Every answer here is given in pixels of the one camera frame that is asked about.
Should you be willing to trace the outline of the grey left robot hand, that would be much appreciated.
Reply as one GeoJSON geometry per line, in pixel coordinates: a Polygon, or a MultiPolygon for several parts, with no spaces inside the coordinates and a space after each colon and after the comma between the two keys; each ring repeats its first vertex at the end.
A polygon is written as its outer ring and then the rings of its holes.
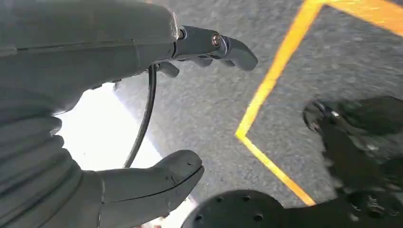
{"type": "Polygon", "coordinates": [[[85,171],[64,148],[57,118],[104,83],[144,71],[176,77],[172,60],[244,71],[258,63],[241,41],[179,26],[152,3],[1,1],[1,227],[133,228],[178,208],[204,173],[195,152],[147,169],[85,171]]]}

